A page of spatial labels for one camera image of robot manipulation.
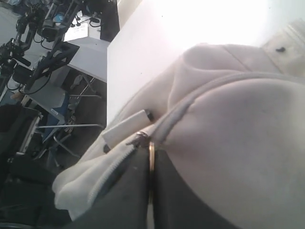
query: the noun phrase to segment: white tabletop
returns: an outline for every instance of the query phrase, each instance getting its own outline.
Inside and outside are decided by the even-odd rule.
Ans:
[[[144,84],[201,42],[260,46],[305,19],[304,0],[143,0],[108,47],[107,122]]]

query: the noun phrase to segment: zipper pull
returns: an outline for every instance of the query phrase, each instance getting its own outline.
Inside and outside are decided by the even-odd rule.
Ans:
[[[150,137],[144,131],[137,132],[135,138],[126,143],[127,146],[134,145],[135,148],[147,148],[149,145]]]

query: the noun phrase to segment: white fleece fabric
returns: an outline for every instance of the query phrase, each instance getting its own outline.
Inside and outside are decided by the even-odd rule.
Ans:
[[[264,48],[199,44],[136,93],[106,130],[149,109],[156,121],[149,131],[192,92],[216,79],[250,74],[253,78],[224,83],[198,96],[162,148],[197,196],[236,226],[302,228],[305,71],[300,56],[293,56],[290,49],[270,48],[277,46],[281,48],[278,37]],[[290,76],[291,60],[298,78]],[[95,184],[130,150],[126,142],[133,138],[135,125],[130,137],[122,136],[106,155],[101,133],[81,160],[56,178],[57,208],[69,210],[74,220],[91,207]]]

